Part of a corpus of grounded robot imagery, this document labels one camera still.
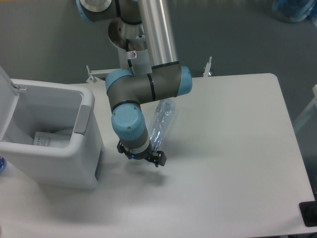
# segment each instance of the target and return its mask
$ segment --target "trash bin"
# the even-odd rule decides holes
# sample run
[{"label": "trash bin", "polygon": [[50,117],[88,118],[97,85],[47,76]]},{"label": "trash bin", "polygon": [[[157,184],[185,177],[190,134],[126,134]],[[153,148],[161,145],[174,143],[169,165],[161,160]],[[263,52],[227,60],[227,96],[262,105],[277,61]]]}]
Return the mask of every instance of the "trash bin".
[{"label": "trash bin", "polygon": [[[97,185],[103,141],[95,98],[84,87],[10,79],[0,67],[0,155],[40,183]],[[69,129],[63,148],[34,145],[35,133]]]}]

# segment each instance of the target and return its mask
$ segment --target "gray floor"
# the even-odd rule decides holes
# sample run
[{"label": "gray floor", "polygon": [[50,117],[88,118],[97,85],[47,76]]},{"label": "gray floor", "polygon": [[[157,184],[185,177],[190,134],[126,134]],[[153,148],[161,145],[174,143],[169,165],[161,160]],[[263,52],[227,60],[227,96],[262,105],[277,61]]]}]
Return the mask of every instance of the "gray floor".
[{"label": "gray floor", "polygon": [[[181,63],[194,76],[213,56],[215,76],[270,72],[293,121],[317,84],[317,28],[277,21],[271,0],[169,0]],[[74,0],[0,1],[0,65],[12,78],[63,83],[119,67],[109,21],[81,20]],[[317,117],[297,135],[309,175],[317,174]]]}]

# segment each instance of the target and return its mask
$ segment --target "silver metal tube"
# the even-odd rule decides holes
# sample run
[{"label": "silver metal tube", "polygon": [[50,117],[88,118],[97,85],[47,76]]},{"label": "silver metal tube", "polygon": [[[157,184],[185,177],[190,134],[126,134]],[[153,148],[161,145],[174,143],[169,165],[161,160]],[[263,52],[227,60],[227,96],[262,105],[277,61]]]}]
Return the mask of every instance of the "silver metal tube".
[{"label": "silver metal tube", "polygon": [[152,66],[178,61],[167,0],[139,0]]}]

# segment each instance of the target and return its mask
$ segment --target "black object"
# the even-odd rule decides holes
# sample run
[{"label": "black object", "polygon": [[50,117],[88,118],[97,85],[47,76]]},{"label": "black object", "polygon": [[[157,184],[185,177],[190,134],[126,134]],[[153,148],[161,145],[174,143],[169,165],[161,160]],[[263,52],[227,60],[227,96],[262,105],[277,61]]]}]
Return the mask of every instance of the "black object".
[{"label": "black object", "polygon": [[317,227],[317,201],[301,202],[299,208],[304,224],[307,227]]},{"label": "black object", "polygon": [[131,152],[127,151],[124,146],[122,145],[121,141],[119,141],[117,145],[118,152],[120,154],[125,154],[126,157],[128,157],[129,160],[134,159],[134,160],[146,160],[148,162],[151,162],[155,164],[155,167],[158,167],[159,165],[164,166],[166,163],[166,155],[163,151],[156,151],[154,152],[152,150],[151,143],[149,146],[146,148],[145,151],[139,153],[139,154],[132,154]]}]

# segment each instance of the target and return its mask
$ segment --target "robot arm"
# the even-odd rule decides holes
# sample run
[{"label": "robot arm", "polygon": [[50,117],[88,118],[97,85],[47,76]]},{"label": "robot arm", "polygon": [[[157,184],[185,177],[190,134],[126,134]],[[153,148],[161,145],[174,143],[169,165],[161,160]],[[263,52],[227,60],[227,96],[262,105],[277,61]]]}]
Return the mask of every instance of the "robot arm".
[{"label": "robot arm", "polygon": [[[96,16],[98,19],[112,18],[116,9],[117,17],[124,22],[128,32],[130,29],[130,34],[136,25],[144,29],[151,63],[149,72],[134,76],[130,70],[116,70],[106,78],[106,92],[112,111],[112,127],[120,139],[118,151],[129,159],[146,159],[157,167],[164,166],[166,156],[162,151],[152,150],[140,105],[184,95],[192,89],[190,71],[180,66],[177,58],[167,1],[113,0],[109,1],[106,9],[107,0],[77,1],[80,1],[79,6],[85,15],[92,20],[97,19]],[[93,2],[94,8],[85,5]],[[102,6],[101,11],[92,12],[92,9],[97,9],[96,6]]]}]

